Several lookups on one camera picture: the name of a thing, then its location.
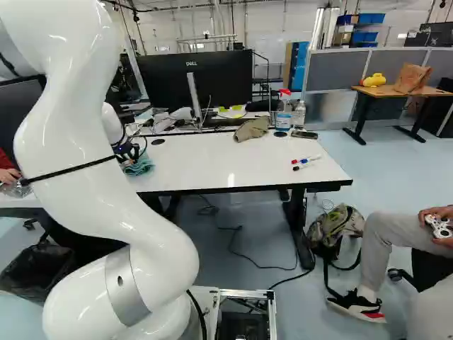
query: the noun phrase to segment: teal cloth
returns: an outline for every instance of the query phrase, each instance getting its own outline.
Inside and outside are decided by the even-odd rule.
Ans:
[[[140,176],[154,170],[154,163],[148,158],[148,155],[143,154],[138,160],[132,164],[128,165],[123,169],[123,172],[128,176]]]

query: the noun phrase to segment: water bottle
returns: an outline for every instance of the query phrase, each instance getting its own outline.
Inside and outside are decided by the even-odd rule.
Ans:
[[[296,108],[292,113],[292,124],[294,127],[302,128],[305,124],[305,102],[300,99],[297,100]]]

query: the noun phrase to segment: smartphone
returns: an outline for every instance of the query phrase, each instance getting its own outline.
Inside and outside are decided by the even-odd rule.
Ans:
[[[307,138],[309,140],[317,140],[318,134],[315,132],[293,131],[291,137]]]

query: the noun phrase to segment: white sock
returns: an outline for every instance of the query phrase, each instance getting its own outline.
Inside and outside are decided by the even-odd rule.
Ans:
[[[357,296],[363,296],[368,301],[375,303],[377,300],[376,292],[374,290],[365,287],[364,285],[359,285],[357,288]]]

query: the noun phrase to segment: gray pants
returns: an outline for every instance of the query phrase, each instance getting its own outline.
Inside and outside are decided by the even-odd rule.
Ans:
[[[362,241],[362,284],[378,291],[386,276],[391,246],[410,247],[453,258],[453,249],[432,243],[429,229],[421,227],[417,215],[372,213]],[[412,301],[408,340],[453,339],[453,275]]]

